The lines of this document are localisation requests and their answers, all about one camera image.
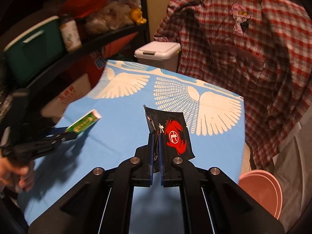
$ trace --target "white trash can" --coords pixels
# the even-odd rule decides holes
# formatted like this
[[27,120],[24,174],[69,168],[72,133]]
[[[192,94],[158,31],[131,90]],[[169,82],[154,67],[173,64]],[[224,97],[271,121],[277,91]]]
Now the white trash can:
[[138,62],[177,72],[181,45],[176,42],[153,41],[135,51]]

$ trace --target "plaid shirt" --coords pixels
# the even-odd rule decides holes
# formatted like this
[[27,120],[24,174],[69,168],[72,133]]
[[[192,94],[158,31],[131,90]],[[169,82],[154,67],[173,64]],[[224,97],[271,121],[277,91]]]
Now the plaid shirt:
[[[233,4],[246,8],[242,34]],[[267,166],[311,104],[312,26],[298,0],[171,0],[154,38],[181,43],[179,73],[244,97],[246,142]]]

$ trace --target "red crab logo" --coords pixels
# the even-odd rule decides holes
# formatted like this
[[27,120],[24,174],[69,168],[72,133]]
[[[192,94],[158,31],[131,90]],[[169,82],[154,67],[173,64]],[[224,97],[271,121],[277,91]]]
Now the red crab logo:
[[182,126],[176,120],[169,120],[166,123],[165,134],[168,136],[167,145],[176,148],[178,154],[183,154],[186,150],[185,140],[181,140],[180,131],[183,131]]

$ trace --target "green container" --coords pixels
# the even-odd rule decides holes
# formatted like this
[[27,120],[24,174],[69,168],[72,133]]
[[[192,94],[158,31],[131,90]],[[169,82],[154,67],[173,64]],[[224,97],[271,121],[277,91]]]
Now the green container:
[[59,17],[53,16],[20,34],[5,48],[4,55],[17,82],[23,86],[42,68],[64,53]]

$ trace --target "blue table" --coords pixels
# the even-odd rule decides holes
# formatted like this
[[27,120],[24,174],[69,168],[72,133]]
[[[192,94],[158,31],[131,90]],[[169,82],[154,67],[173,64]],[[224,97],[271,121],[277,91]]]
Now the blue table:
[[[114,168],[147,144],[143,105],[183,112],[194,165],[217,166],[238,182],[245,141],[242,97],[174,72],[109,60],[97,86],[68,106],[57,127],[71,125],[92,109],[102,119],[76,140],[35,161],[35,186],[18,196],[29,224],[93,168]],[[150,188],[135,188],[130,233],[183,233],[182,220],[179,189],[161,187],[159,173]]]

